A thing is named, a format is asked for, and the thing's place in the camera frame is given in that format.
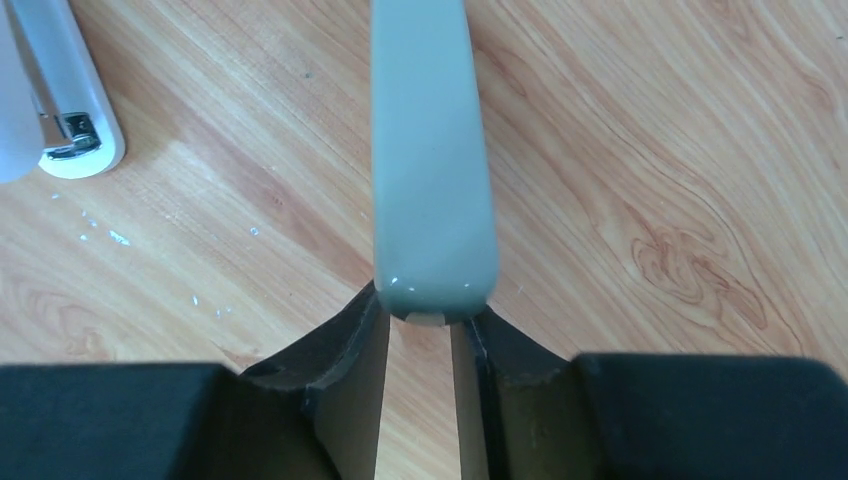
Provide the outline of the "grey green stapler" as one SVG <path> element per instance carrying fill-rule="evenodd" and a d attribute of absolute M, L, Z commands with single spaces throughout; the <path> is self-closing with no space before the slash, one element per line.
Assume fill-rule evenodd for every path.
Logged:
<path fill-rule="evenodd" d="M 409 323 L 460 323 L 485 308 L 499 271 L 466 8 L 375 1 L 370 35 L 379 302 Z"/>

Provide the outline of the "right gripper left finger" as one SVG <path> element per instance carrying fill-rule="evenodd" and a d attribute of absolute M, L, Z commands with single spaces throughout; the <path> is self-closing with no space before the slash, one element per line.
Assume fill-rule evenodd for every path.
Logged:
<path fill-rule="evenodd" d="M 241 373 L 216 363 L 6 365 L 5 479 L 371 479 L 390 320 L 365 286 Z"/>

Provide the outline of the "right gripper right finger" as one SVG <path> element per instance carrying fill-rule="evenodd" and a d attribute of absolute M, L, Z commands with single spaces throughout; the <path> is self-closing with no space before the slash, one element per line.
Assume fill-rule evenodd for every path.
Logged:
<path fill-rule="evenodd" d="M 801 357 L 582 353 L 450 329 L 465 479 L 843 479 L 847 384 Z"/>

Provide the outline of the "white stapler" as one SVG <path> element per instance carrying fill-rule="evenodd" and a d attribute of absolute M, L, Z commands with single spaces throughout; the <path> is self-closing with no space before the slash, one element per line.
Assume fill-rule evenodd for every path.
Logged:
<path fill-rule="evenodd" d="M 125 151 L 69 2 L 2 2 L 2 182 L 36 168 L 60 179 L 92 177 Z"/>

